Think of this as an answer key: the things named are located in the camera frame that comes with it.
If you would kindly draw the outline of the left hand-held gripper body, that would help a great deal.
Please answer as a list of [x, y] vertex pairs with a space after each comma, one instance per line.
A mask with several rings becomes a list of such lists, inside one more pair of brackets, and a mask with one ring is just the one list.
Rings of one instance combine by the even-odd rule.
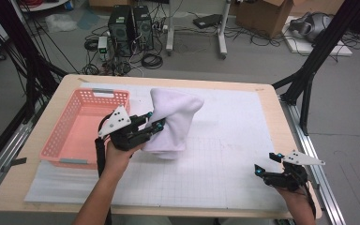
[[123, 105], [106, 115], [98, 126], [97, 135], [103, 139], [109, 136], [113, 145], [122, 151], [128, 151], [139, 144], [146, 143], [143, 132], [132, 122]]

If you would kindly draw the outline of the white round table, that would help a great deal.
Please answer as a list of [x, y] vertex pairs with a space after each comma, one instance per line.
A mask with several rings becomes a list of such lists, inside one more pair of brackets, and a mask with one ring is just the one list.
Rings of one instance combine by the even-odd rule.
[[41, 11], [56, 7], [63, 7], [65, 10], [72, 10], [74, 9], [74, 5], [72, 0], [43, 0], [43, 2], [39, 5], [27, 6], [23, 3], [19, 4], [20, 10], [22, 12], [26, 11]]

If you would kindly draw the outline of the black metal frame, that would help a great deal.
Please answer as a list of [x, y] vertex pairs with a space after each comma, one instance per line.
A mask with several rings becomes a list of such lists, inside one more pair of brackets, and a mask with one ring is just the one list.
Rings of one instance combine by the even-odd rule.
[[305, 135], [308, 135], [308, 112], [314, 77], [359, 14], [360, 0], [344, 0], [303, 66], [294, 74], [272, 84], [275, 89], [289, 85], [287, 91], [280, 96], [288, 105], [295, 106], [297, 99], [303, 95], [299, 127]]
[[16, 51], [13, 51], [1, 35], [0, 44], [8, 53], [18, 74], [26, 79], [26, 101], [0, 136], [1, 153], [8, 138], [20, 123], [28, 122], [36, 114], [37, 101], [42, 97], [53, 96], [59, 84], [54, 75], [64, 78], [68, 73], [49, 62], [37, 49], [10, 0], [0, 0], [0, 24]]

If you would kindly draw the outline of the person's right hand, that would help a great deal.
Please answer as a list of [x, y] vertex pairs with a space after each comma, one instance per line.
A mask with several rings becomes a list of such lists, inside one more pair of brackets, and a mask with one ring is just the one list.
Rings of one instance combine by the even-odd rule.
[[277, 192], [289, 207], [301, 207], [302, 205], [309, 206], [308, 196], [301, 188], [297, 189], [296, 191], [289, 191], [285, 188], [278, 188]]

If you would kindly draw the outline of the white foam board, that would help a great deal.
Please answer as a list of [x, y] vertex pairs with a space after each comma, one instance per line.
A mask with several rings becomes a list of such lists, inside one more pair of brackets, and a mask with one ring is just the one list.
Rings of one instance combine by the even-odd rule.
[[[293, 19], [294, 16], [287, 18], [282, 28], [282, 36], [292, 53], [310, 55], [313, 50], [312, 43], [304, 39], [297, 31], [289, 30], [290, 21]], [[352, 51], [342, 41], [339, 41], [337, 46], [330, 52], [331, 56], [351, 56], [352, 54]]]

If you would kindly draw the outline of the white box with green display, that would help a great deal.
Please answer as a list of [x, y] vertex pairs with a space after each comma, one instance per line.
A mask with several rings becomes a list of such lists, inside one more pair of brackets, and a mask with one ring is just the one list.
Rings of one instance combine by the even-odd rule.
[[97, 43], [97, 49], [100, 53], [105, 54], [108, 52], [108, 38], [107, 37], [99, 37]]

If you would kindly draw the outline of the clear plastic bag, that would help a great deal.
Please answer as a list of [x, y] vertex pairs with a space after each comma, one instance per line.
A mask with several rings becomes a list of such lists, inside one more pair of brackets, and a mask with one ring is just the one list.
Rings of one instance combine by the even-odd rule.
[[69, 15], [53, 14], [45, 18], [50, 33], [67, 32], [77, 28], [77, 24]]

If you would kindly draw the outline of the pink plastic basket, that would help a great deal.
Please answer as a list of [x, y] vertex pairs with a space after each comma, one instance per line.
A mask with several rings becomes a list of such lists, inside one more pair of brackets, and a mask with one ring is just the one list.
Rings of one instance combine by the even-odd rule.
[[75, 89], [39, 153], [56, 167], [97, 168], [95, 139], [104, 116], [123, 105], [130, 112], [129, 91]]

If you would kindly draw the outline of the black flat device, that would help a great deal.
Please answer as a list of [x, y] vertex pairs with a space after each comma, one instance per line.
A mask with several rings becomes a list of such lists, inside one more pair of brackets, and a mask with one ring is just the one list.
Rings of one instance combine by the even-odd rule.
[[193, 24], [200, 29], [215, 26], [221, 22], [222, 16], [220, 14], [212, 14], [203, 16], [193, 20]]

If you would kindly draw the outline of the person's left hand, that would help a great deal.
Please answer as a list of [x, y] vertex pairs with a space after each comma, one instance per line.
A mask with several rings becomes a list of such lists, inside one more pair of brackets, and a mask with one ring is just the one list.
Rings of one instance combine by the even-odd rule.
[[139, 144], [128, 151], [122, 151], [117, 149], [113, 145], [112, 141], [109, 141], [106, 150], [106, 163], [104, 172], [108, 174], [111, 179], [119, 181], [127, 169], [133, 154], [143, 147], [144, 143]]

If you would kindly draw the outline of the white grid mat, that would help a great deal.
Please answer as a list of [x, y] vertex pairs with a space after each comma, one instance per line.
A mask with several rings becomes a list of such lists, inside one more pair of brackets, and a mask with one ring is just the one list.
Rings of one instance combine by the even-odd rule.
[[[153, 112], [150, 91], [129, 85], [130, 110]], [[186, 150], [177, 159], [135, 153], [119, 181], [112, 204], [124, 206], [214, 208], [279, 212], [282, 197], [255, 175], [280, 167], [269, 159], [274, 146], [260, 97], [255, 92], [165, 88], [204, 99], [193, 117]]]

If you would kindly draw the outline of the white metal stand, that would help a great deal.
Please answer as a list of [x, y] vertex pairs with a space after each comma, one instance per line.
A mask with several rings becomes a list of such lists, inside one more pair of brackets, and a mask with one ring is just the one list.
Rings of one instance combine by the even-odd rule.
[[[225, 28], [226, 23], [231, 7], [232, 0], [224, 0], [224, 8], [222, 12], [221, 22], [217, 29], [217, 40], [219, 46], [219, 55], [222, 59], [227, 57], [227, 45], [225, 40]], [[173, 25], [173, 16], [175, 14], [175, 8], [173, 5], [173, 0], [169, 0], [169, 24], [168, 24], [168, 32], [167, 32], [167, 39], [166, 39], [166, 52], [169, 56], [172, 55], [173, 52], [173, 42], [174, 42], [174, 25]]]

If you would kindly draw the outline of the grey headset device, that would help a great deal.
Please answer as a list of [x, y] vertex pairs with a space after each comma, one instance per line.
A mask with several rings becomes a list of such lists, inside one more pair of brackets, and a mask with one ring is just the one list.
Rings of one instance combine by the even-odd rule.
[[296, 31], [307, 41], [314, 43], [329, 26], [332, 18], [322, 12], [307, 12], [302, 17], [291, 20], [289, 30]]

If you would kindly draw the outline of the lilac printed cloth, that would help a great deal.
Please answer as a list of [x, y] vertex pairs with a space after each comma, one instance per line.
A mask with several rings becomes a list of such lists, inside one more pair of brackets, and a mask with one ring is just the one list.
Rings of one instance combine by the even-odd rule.
[[194, 114], [204, 104], [204, 99], [192, 94], [165, 88], [150, 91], [153, 114], [147, 127], [164, 119], [163, 130], [153, 135], [142, 148], [157, 158], [177, 159], [186, 150], [188, 133]]

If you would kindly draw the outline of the grey metal bracket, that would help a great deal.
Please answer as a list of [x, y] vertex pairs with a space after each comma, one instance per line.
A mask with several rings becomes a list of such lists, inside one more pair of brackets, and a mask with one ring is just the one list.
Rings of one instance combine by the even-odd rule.
[[2, 166], [1, 173], [7, 173], [13, 166], [24, 164], [26, 161], [27, 157], [12, 159], [8, 165]]
[[320, 184], [316, 181], [314, 175], [310, 171], [307, 171], [307, 180], [312, 185], [313, 189], [319, 189], [320, 188]]

